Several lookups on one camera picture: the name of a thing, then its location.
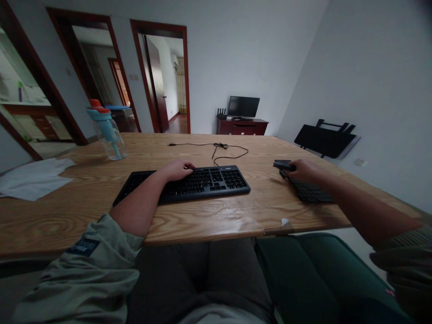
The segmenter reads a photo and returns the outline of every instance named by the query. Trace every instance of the person's left hand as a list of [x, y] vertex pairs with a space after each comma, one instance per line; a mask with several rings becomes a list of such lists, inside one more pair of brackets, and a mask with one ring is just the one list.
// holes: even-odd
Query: person's left hand
[[175, 160], [158, 170], [167, 181], [178, 181], [190, 175], [195, 170], [195, 165], [185, 160]]

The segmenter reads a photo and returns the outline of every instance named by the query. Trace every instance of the computer mouse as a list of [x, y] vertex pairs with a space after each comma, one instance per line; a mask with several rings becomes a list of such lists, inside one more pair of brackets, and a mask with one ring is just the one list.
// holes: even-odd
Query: computer mouse
[[290, 162], [291, 160], [275, 160], [273, 166], [279, 170], [287, 170], [290, 172], [296, 171], [296, 166], [289, 165]]

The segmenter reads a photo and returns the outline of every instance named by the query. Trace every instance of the water bottle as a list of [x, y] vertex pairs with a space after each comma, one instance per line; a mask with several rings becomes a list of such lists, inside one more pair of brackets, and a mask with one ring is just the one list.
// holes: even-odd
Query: water bottle
[[94, 129], [105, 149], [108, 158], [117, 161], [125, 158], [126, 147], [120, 135], [116, 122], [112, 119], [111, 110], [101, 106], [99, 100], [90, 99], [91, 108], [87, 108]]

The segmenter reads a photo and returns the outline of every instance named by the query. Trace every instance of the monitor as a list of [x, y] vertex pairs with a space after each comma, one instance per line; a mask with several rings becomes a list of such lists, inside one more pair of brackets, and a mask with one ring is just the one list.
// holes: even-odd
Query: monitor
[[228, 116], [255, 117], [259, 98], [231, 96], [228, 105]]
[[294, 143], [330, 158], [337, 158], [355, 137], [346, 132], [303, 125]]

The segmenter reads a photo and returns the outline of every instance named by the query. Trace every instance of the black cable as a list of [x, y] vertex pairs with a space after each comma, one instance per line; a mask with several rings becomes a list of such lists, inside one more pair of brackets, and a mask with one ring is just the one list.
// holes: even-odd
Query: black cable
[[216, 166], [219, 166], [219, 164], [216, 163], [217, 159], [220, 158], [241, 158], [243, 155], [246, 155], [249, 153], [249, 150], [247, 148], [241, 147], [241, 146], [237, 146], [237, 145], [228, 145], [228, 144], [222, 144], [222, 143], [207, 143], [207, 144], [193, 144], [193, 143], [180, 143], [180, 144], [176, 144], [176, 143], [169, 143], [168, 146], [177, 146], [177, 145], [195, 145], [195, 146], [204, 146], [204, 145], [213, 145], [215, 146], [215, 151], [213, 152], [213, 155], [211, 156], [211, 159], [213, 160], [216, 150], [218, 147], [222, 147], [223, 149], [228, 149], [228, 147], [238, 147], [241, 149], [246, 150], [245, 153], [243, 153], [242, 155], [236, 156], [236, 157], [217, 157], [213, 160], [213, 163], [216, 164]]

